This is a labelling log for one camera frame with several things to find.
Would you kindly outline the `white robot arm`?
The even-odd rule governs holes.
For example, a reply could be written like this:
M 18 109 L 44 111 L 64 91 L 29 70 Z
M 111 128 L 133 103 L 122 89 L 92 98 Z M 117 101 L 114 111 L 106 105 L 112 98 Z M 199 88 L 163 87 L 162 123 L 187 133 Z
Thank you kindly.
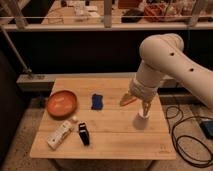
M 151 102 L 165 75 L 213 109 L 213 71 L 189 59 L 183 48 L 183 39 L 177 34 L 153 35 L 142 41 L 139 47 L 142 61 L 128 90 L 130 97 L 142 100 L 140 117 L 149 116 Z

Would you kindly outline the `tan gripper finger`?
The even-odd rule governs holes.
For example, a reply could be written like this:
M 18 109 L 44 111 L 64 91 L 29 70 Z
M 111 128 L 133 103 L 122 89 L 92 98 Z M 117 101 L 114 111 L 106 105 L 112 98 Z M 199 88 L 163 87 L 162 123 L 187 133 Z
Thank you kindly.
M 126 102 L 126 101 L 131 101 L 134 98 L 134 96 L 131 93 L 124 93 L 121 101 Z
M 142 108 L 143 108 L 143 115 L 144 116 L 148 115 L 150 107 L 151 107 L 151 103 L 150 102 L 146 102 L 146 101 L 142 102 Z

